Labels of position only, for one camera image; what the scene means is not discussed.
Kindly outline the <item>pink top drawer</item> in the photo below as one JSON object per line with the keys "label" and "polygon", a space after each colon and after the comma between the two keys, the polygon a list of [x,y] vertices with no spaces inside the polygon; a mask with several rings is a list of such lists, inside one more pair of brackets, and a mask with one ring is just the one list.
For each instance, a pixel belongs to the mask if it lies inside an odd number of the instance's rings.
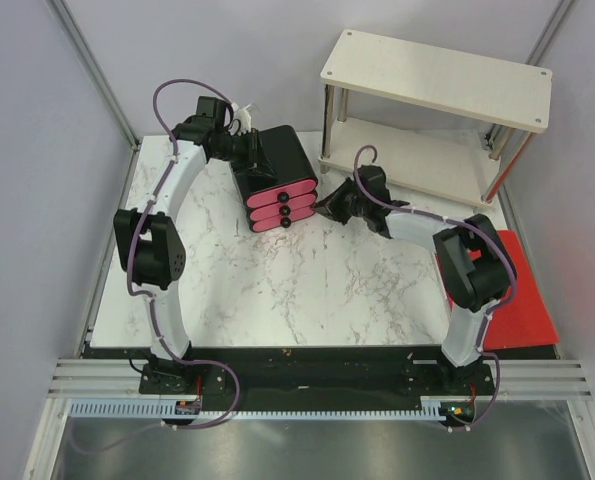
{"label": "pink top drawer", "polygon": [[312,193],[316,187],[317,181],[308,178],[256,192],[249,196],[244,204],[247,208],[257,209],[274,203],[286,203],[291,198]]}

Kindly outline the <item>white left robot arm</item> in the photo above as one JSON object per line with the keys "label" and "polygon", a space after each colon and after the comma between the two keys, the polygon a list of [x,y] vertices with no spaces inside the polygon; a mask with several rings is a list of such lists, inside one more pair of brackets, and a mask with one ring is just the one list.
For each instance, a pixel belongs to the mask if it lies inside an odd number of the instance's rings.
{"label": "white left robot arm", "polygon": [[165,127],[167,160],[147,194],[131,209],[119,209],[113,229],[128,294],[143,299],[151,332],[151,353],[170,360],[162,382],[185,393],[196,382],[191,341],[183,325],[178,281],[185,269],[186,249],[175,221],[193,182],[210,160],[246,166],[261,153],[249,109],[228,104],[240,131],[233,134],[218,113],[198,112],[174,128]]}

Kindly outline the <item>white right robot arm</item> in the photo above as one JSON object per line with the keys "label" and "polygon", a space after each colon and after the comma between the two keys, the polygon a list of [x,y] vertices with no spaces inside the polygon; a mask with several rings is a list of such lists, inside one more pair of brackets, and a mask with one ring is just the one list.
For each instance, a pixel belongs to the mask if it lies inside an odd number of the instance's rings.
{"label": "white right robot arm", "polygon": [[386,175],[378,166],[364,165],[313,211],[341,224],[361,218],[384,238],[403,240],[428,250],[437,260],[439,275],[452,301],[448,333],[441,344],[446,362],[435,368],[435,381],[444,392],[460,392],[471,381],[468,367],[481,354],[492,312],[515,291],[517,273],[490,218],[475,214],[454,220],[393,200]]}

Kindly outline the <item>black drawer cabinet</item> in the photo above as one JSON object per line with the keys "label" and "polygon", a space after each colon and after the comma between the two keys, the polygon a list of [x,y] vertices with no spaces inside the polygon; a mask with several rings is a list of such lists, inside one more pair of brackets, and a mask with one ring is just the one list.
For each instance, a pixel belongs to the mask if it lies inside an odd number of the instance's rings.
{"label": "black drawer cabinet", "polygon": [[259,135],[264,153],[275,170],[276,179],[264,181],[246,178],[236,175],[231,168],[249,228],[253,222],[248,219],[248,213],[253,209],[247,208],[244,202],[252,194],[308,178],[316,180],[318,186],[317,176],[293,127],[278,126],[259,131]]}

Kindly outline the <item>pink drawer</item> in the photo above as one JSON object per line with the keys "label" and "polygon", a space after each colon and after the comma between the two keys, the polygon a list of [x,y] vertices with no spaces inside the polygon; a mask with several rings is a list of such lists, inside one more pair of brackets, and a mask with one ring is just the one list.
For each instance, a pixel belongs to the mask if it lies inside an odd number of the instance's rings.
{"label": "pink drawer", "polygon": [[286,203],[291,198],[312,193],[316,187],[317,181],[308,178],[256,192],[249,196],[244,204],[247,208],[257,209],[274,203]]}
{"label": "pink drawer", "polygon": [[292,210],[287,215],[275,215],[263,220],[253,222],[250,229],[255,233],[265,232],[275,228],[289,228],[293,223],[307,219],[314,214],[310,206]]}
{"label": "pink drawer", "polygon": [[312,205],[317,199],[316,193],[308,193],[290,198],[286,203],[276,202],[251,210],[248,219],[259,222],[275,216],[285,216],[293,211]]}

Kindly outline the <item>pink bottom drawer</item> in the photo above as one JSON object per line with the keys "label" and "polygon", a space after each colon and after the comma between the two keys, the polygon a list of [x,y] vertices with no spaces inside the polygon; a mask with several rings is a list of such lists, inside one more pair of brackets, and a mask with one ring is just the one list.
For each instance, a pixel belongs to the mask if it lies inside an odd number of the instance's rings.
{"label": "pink bottom drawer", "polygon": [[265,232],[275,228],[289,228],[293,223],[307,219],[314,214],[310,206],[292,210],[287,215],[275,215],[263,220],[253,222],[250,229],[255,233]]}

